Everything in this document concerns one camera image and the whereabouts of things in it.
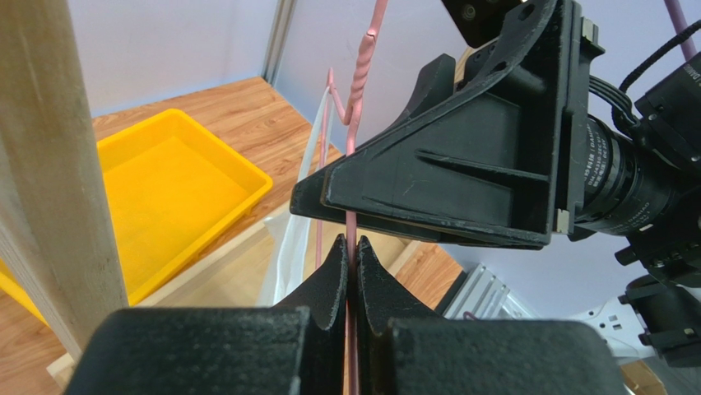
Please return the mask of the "white tank top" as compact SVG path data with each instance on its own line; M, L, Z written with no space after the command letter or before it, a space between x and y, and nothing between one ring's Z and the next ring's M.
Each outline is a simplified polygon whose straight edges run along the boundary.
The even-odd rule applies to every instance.
M327 111L330 89L323 92L316 118L299 168L298 180L319 170L326 164L327 143ZM319 164L312 166L313 154L319 151ZM312 220L290 214L285 208L282 213L270 216L263 221L274 241L273 251L267 266L262 288L256 301L257 307L271 307L282 301L295 290L304 280L305 257L309 246L309 232Z

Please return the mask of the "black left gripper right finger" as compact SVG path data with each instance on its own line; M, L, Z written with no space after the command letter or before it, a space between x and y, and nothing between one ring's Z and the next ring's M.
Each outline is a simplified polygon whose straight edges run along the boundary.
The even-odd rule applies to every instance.
M450 320L357 252L362 394L623 394L602 337L573 321Z

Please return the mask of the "pink wire hanger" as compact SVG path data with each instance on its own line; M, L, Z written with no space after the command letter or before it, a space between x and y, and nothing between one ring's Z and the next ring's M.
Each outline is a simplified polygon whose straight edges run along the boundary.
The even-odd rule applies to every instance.
M377 1L369 28L363 35L355 61L355 70L350 84L346 106L341 105L341 98L334 80L334 71L327 73L327 94L333 99L337 109L338 118L348 127L346 134L346 157L339 165L332 167L330 175L335 178L334 183L342 185L345 192L351 190L355 178L351 176L352 170L358 169L359 157L355 153L356 138L364 105L364 89L369 77L371 61L377 46L379 32L383 24L383 18L388 7L387 1ZM349 379L349 393L360 393L360 368L358 357L358 329L357 329L357 215L353 211L346 212L346 242L349 257L347 278L347 367Z

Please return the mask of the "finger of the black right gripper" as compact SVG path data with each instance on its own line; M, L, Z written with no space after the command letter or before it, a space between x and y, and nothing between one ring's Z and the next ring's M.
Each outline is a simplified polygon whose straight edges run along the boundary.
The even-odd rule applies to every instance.
M424 65L404 110L385 130L360 145L358 169L350 191L334 183L332 167L341 159L299 181L293 188L292 213L344 223L357 215L360 228L439 244L490 247L492 235L480 234L485 220L467 219L485 195L478 181L447 161L466 125L438 121L410 133L412 124L454 93L456 61L441 54Z

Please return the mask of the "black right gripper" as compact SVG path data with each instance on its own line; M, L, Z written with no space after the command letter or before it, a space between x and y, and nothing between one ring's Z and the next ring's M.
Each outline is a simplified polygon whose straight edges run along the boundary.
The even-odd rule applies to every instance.
M629 237L671 215L671 169L588 113L602 54L574 1L447 1L477 47L442 54L397 120L320 172L320 216L409 239L542 247L555 232Z

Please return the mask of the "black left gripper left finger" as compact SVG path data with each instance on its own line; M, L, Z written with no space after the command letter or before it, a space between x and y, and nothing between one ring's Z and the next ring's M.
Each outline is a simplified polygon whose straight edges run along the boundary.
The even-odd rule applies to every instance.
M130 308L89 341L69 394L340 394L349 256L267 308Z

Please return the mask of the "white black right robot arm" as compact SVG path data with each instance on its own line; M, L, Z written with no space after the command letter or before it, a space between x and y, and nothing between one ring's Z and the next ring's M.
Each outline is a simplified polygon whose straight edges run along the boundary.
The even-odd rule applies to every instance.
M621 265L646 275L583 315L615 355L700 364L700 58L643 97L627 94L680 30L618 86L590 73L598 29L574 1L446 1L476 52L426 64L397 120L299 181L290 209L389 235L466 247L539 250L622 236Z

